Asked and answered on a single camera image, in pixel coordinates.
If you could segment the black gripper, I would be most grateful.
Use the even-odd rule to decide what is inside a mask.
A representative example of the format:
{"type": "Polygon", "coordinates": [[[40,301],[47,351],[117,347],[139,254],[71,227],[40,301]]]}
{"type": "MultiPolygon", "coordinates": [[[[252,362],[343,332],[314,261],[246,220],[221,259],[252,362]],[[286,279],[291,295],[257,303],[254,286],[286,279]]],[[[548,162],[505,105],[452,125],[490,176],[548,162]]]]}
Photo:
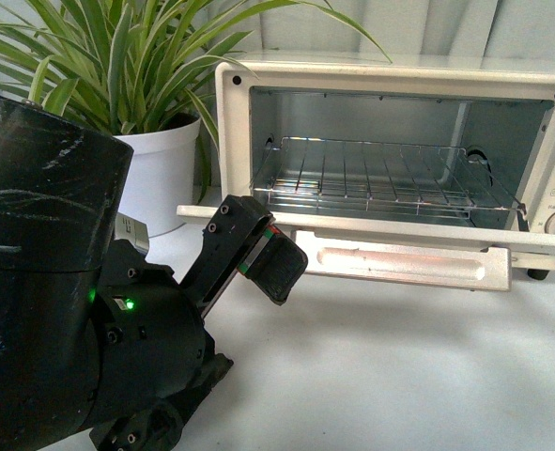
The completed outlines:
{"type": "Polygon", "coordinates": [[[308,257],[250,196],[227,196],[181,282],[127,240],[112,241],[92,311],[101,375],[85,422],[98,450],[171,450],[232,361],[215,351],[203,316],[239,272],[286,302],[308,257]]]}

